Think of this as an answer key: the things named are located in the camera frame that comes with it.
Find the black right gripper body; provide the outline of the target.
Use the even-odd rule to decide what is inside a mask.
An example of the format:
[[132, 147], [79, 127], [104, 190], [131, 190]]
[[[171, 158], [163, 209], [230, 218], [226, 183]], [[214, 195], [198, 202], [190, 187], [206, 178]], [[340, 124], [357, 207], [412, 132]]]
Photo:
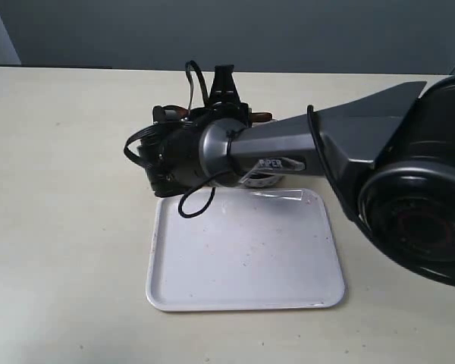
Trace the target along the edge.
[[204, 130], [221, 118], [234, 118], [249, 126], [249, 106], [242, 102], [195, 108], [185, 121], [163, 121], [140, 134], [140, 166], [146, 170], [155, 196], [182, 195], [206, 179], [199, 157]]

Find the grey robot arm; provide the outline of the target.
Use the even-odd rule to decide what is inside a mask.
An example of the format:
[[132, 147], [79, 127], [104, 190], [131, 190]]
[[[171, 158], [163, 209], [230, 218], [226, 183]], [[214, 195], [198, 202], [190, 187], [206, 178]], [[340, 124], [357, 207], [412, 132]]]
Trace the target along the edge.
[[127, 140], [157, 197], [255, 177], [322, 176], [346, 217], [384, 255], [455, 287], [455, 75], [432, 86], [397, 84], [281, 121], [240, 99], [231, 64], [211, 86], [188, 61], [202, 106], [157, 105], [151, 126]]

